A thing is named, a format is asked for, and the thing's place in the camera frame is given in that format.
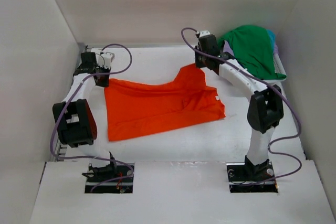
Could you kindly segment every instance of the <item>cable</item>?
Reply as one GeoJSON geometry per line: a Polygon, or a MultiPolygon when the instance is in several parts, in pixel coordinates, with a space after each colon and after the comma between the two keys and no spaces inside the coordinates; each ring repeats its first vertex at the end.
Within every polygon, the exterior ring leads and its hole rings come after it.
{"type": "Polygon", "coordinates": [[[104,56],[103,56],[103,55],[100,55],[100,54],[98,54],[98,53],[96,53],[96,55],[99,55],[101,58],[103,58],[103,61],[104,61],[103,66],[105,66],[105,58],[104,58],[104,56]]]}
{"type": "MultiPolygon", "coordinates": [[[[190,43],[186,40],[186,38],[184,37],[184,31],[185,30],[192,30],[194,32],[198,32],[196,29],[192,28],[192,27],[185,27],[181,30],[181,36],[182,36],[182,39],[184,40],[184,42],[187,44],[187,46],[189,46],[193,51],[199,53],[200,55],[203,55],[205,57],[209,57],[209,58],[212,58],[212,59],[216,59],[216,60],[219,60],[225,64],[228,64],[230,67],[236,69],[236,70],[239,70],[238,67],[236,67],[235,65],[233,65],[232,63],[224,60],[223,58],[218,58],[218,57],[215,57],[215,56],[212,56],[212,55],[208,55],[204,52],[201,52],[199,50],[197,50],[196,48],[194,48],[192,45],[190,45],[190,43]]],[[[288,153],[283,153],[283,152],[273,152],[271,150],[271,146],[276,143],[276,142],[279,142],[281,140],[286,140],[286,139],[292,139],[292,138],[296,138],[298,136],[301,135],[301,132],[302,132],[302,125],[301,125],[301,120],[298,116],[298,114],[295,112],[295,110],[293,109],[293,107],[290,105],[290,103],[288,102],[288,100],[281,94],[281,92],[279,92],[276,88],[274,88],[272,85],[270,85],[268,82],[264,81],[264,80],[260,80],[246,72],[243,72],[241,71],[240,73],[242,73],[244,76],[250,78],[250,79],[253,79],[255,81],[258,81],[258,82],[261,82],[263,84],[265,84],[267,87],[269,87],[270,89],[272,89],[278,96],[280,96],[280,98],[283,100],[283,102],[287,105],[287,107],[289,108],[289,110],[291,111],[291,113],[293,114],[296,122],[297,122],[297,126],[298,126],[298,132],[297,134],[293,135],[293,136],[284,136],[284,137],[280,137],[280,138],[277,138],[273,141],[271,141],[269,144],[268,144],[268,151],[272,154],[275,154],[275,155],[283,155],[283,156],[288,156],[288,157],[292,157],[294,158],[296,161],[299,162],[299,167],[294,170],[293,172],[290,172],[290,173],[286,173],[286,174],[283,174],[283,175],[279,175],[279,176],[275,176],[275,177],[272,177],[272,178],[268,178],[268,179],[265,179],[265,180],[262,180],[262,181],[259,181],[259,182],[255,182],[255,183],[249,183],[249,184],[243,184],[242,186],[251,186],[251,185],[259,185],[259,184],[262,184],[264,182],[267,182],[267,181],[270,181],[270,180],[274,180],[274,179],[277,179],[277,178],[283,178],[283,177],[287,177],[287,176],[290,176],[294,173],[297,173],[299,170],[301,170],[302,168],[302,162],[300,159],[298,159],[297,157],[295,157],[294,155],[291,155],[291,154],[288,154],[288,153]]]]}
{"type": "Polygon", "coordinates": [[[110,182],[110,181],[113,181],[113,180],[118,180],[118,179],[124,179],[124,178],[131,178],[131,177],[133,177],[133,176],[134,176],[134,170],[133,170],[133,167],[130,166],[129,164],[127,164],[127,163],[124,163],[124,162],[121,162],[121,161],[118,161],[118,160],[115,160],[115,159],[102,158],[102,157],[94,157],[94,156],[57,157],[57,154],[56,154],[55,151],[54,151],[54,140],[55,140],[56,132],[57,132],[57,129],[58,129],[58,125],[59,125],[59,123],[60,123],[60,121],[61,121],[61,119],[62,119],[62,117],[63,117],[63,115],[64,115],[64,113],[65,113],[65,111],[66,111],[66,109],[67,109],[67,107],[69,106],[70,102],[73,100],[73,98],[74,98],[75,95],[78,93],[78,91],[79,91],[80,88],[83,86],[83,83],[84,83],[86,80],[88,80],[89,78],[94,77],[94,76],[109,76],[109,75],[111,75],[111,74],[123,73],[123,72],[125,72],[126,70],[128,70],[128,69],[130,68],[130,66],[132,65],[132,61],[133,61],[133,59],[132,59],[132,53],[131,53],[131,51],[130,51],[127,47],[125,47],[125,46],[123,46],[123,45],[121,45],[121,44],[109,44],[109,45],[105,46],[101,51],[104,51],[106,48],[111,47],[111,46],[118,46],[118,47],[122,47],[122,48],[124,48],[124,49],[129,53],[129,55],[130,55],[130,63],[129,63],[128,66],[125,67],[123,70],[120,70],[120,71],[117,71],[117,72],[110,72],[110,73],[93,73],[93,74],[90,74],[90,75],[86,76],[86,77],[83,79],[82,83],[81,83],[80,85],[78,85],[78,88],[74,91],[74,93],[72,94],[72,96],[69,98],[69,100],[66,102],[65,106],[63,107],[63,109],[62,109],[62,111],[61,111],[61,113],[60,113],[58,119],[56,120],[55,127],[54,127],[54,129],[52,130],[51,139],[50,139],[50,146],[49,146],[50,152],[51,152],[51,154],[52,154],[54,157],[56,157],[56,158],[58,158],[58,159],[62,159],[62,160],[79,159],[79,158],[98,159],[98,160],[102,160],[102,161],[110,161],[110,162],[114,162],[114,163],[122,164],[122,165],[126,166],[128,169],[130,169],[130,171],[132,171],[132,174],[130,174],[130,175],[125,175],[125,176],[121,176],[121,177],[117,177],[117,178],[111,178],[111,179],[102,181],[102,182],[96,184],[95,186],[93,186],[93,187],[91,188],[91,191],[90,191],[90,192],[92,192],[96,187],[98,187],[98,186],[100,186],[100,185],[102,185],[102,184],[104,184],[104,183],[107,183],[107,182],[110,182]]]}

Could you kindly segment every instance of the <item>white table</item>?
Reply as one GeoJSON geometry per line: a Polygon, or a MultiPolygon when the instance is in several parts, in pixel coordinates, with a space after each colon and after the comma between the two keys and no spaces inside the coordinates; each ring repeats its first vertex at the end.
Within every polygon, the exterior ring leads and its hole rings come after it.
{"type": "MultiPolygon", "coordinates": [[[[128,64],[123,49],[115,53],[112,71],[128,64]]],[[[174,79],[180,67],[193,63],[185,47],[131,48],[133,65],[113,78],[147,84],[174,79]]],[[[89,105],[98,127],[101,148],[116,159],[135,162],[133,194],[84,194],[88,160],[48,163],[31,223],[335,223],[313,161],[305,160],[299,139],[275,144],[303,162],[300,172],[278,179],[279,193],[231,194],[224,162],[243,162],[251,129],[248,102],[239,90],[209,70],[208,86],[218,89],[226,117],[127,141],[109,143],[103,89],[95,87],[89,105]]],[[[274,138],[296,132],[293,118],[285,116],[274,138]]],[[[67,156],[80,154],[67,150],[67,156]]],[[[298,164],[288,157],[270,155],[276,175],[298,164]]]]}

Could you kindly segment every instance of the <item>white wall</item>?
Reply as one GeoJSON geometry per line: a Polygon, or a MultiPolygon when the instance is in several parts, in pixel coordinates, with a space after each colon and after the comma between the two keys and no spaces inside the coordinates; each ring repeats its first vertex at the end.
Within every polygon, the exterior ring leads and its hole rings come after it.
{"type": "Polygon", "coordinates": [[[278,35],[286,94],[303,121],[301,138],[336,214],[336,0],[299,0],[278,35]]]}
{"type": "Polygon", "coordinates": [[[0,7],[0,223],[28,223],[78,46],[55,0],[0,7]]]}
{"type": "Polygon", "coordinates": [[[241,24],[277,32],[297,0],[56,0],[79,42],[182,43],[185,26],[216,35],[241,24]]]}

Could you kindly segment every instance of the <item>red cloth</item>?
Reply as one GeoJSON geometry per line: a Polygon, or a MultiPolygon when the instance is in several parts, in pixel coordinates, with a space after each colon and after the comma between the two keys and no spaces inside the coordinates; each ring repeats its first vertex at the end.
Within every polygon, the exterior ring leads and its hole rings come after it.
{"type": "Polygon", "coordinates": [[[105,88],[109,141],[222,119],[224,105],[217,96],[195,64],[181,68],[174,81],[162,85],[110,79],[105,88]]]}

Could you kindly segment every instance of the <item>folded fabric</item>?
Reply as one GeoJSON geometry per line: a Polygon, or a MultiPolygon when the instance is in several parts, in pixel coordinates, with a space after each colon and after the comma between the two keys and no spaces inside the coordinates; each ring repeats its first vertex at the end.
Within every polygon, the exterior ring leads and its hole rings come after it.
{"type": "Polygon", "coordinates": [[[271,31],[253,25],[240,26],[218,40],[220,47],[223,44],[223,50],[230,52],[229,49],[232,49],[237,61],[255,77],[262,80],[286,78],[282,73],[275,73],[273,53],[278,48],[271,31]]]}
{"type": "Polygon", "coordinates": [[[104,90],[109,141],[170,131],[225,117],[217,89],[208,87],[195,64],[174,81],[147,85],[110,79],[104,90]]]}

